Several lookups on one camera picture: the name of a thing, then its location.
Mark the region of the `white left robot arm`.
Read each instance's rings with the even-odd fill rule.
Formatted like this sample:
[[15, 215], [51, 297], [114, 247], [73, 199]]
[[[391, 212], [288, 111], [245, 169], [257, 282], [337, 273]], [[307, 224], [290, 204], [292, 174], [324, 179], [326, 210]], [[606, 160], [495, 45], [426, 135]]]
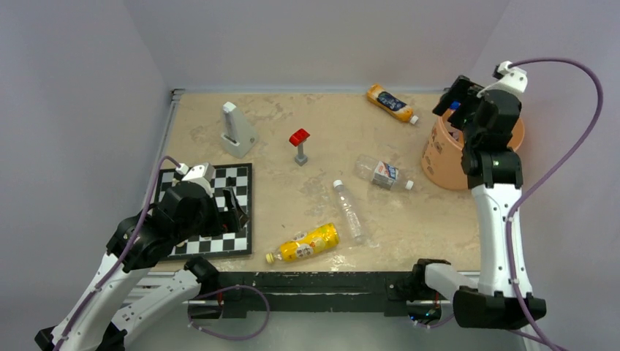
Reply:
[[173, 277], [128, 306], [125, 298], [151, 269], [182, 242], [198, 235], [239, 232], [249, 216], [231, 187], [219, 208], [208, 163], [189, 167], [176, 162], [181, 180], [161, 199], [122, 220], [107, 243], [94, 278], [71, 312], [34, 337], [41, 350], [125, 350], [150, 324], [174, 305], [190, 298], [208, 299], [222, 288], [217, 269], [193, 257]]

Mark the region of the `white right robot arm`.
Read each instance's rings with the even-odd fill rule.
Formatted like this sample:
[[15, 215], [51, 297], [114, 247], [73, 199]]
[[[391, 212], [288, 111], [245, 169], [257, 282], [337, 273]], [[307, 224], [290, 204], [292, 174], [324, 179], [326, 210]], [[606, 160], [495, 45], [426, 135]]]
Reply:
[[479, 223], [480, 275], [473, 281], [445, 260], [420, 259], [410, 287], [421, 298], [434, 292], [448, 298], [462, 328], [517, 330], [547, 313], [525, 267], [518, 212], [522, 164], [509, 145], [527, 83], [524, 70], [504, 61], [488, 86], [457, 77], [433, 110], [462, 134], [461, 168]]

